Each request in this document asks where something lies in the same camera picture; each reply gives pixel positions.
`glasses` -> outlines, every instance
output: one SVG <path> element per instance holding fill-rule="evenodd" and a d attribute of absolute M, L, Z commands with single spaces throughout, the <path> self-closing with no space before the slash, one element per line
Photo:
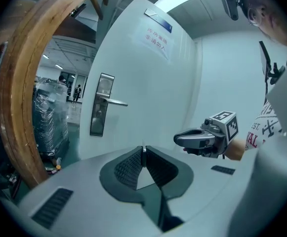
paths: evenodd
<path fill-rule="evenodd" d="M 262 22 L 262 15 L 255 8 L 249 7 L 247 10 L 247 19 L 250 25 L 259 27 Z"/>

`white door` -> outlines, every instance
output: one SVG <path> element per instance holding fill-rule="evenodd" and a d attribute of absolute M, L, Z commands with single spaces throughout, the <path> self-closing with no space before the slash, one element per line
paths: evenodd
<path fill-rule="evenodd" d="M 147 9 L 167 21 L 172 32 L 145 15 Z M 193 99 L 198 94 L 194 91 L 200 69 L 196 68 L 195 44 L 181 26 L 149 1 L 134 0 L 107 33 L 89 72 L 81 114 L 80 158 L 141 146 L 142 141 L 174 149 L 173 136 L 189 123 L 188 111 L 196 105 Z M 103 80 L 113 79 L 110 99 L 128 106 L 108 104 L 103 134 L 95 136 L 90 135 L 90 127 L 102 73 L 106 74 Z M 101 117 L 102 112 L 97 110 L 97 115 Z"/>

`paper sign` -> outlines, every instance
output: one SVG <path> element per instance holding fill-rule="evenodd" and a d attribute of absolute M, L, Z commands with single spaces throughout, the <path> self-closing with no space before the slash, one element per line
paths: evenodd
<path fill-rule="evenodd" d="M 159 53 L 167 60 L 170 58 L 173 42 L 162 31 L 156 31 L 153 27 L 140 27 L 137 31 L 136 41 L 140 41 L 148 46 L 150 49 Z"/>

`white wall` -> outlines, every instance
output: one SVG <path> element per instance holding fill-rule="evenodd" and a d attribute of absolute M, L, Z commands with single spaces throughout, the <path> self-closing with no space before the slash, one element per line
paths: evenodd
<path fill-rule="evenodd" d="M 58 80 L 61 74 L 60 69 L 39 66 L 36 75 L 39 77 Z"/>
<path fill-rule="evenodd" d="M 238 116 L 238 138 L 246 138 L 265 98 L 260 40 L 267 48 L 272 65 L 277 62 L 280 68 L 286 64 L 287 47 L 260 32 L 224 32 L 202 38 L 202 80 L 191 127 L 199 127 L 205 118 L 220 111 L 232 111 Z"/>

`plastic-wrapped equipment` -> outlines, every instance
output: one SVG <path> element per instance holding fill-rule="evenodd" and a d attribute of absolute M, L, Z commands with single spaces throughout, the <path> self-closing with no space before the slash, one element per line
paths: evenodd
<path fill-rule="evenodd" d="M 36 78 L 33 126 L 42 158 L 62 157 L 68 148 L 66 96 L 68 88 L 56 80 Z"/>

